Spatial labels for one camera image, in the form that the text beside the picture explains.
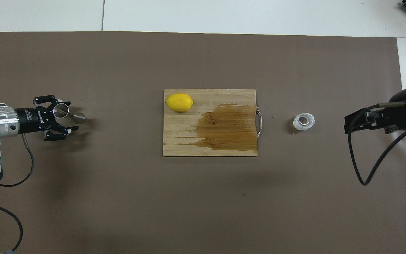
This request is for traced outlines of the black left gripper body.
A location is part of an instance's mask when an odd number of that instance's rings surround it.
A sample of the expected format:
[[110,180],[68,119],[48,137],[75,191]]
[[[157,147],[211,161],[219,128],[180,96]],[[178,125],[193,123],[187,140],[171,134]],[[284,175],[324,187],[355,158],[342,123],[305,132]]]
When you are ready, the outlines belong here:
[[53,105],[48,107],[37,106],[32,108],[15,108],[19,133],[48,131],[55,123]]

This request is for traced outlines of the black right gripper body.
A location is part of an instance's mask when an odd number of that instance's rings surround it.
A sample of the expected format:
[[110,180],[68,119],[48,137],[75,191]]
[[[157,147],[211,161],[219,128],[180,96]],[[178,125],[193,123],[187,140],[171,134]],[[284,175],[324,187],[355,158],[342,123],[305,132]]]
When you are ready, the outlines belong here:
[[[406,103],[406,89],[393,95],[388,101],[391,102],[405,102]],[[406,104],[400,107],[390,107],[383,110],[383,116],[389,119],[390,125],[385,127],[385,133],[389,134],[397,130],[406,131]]]

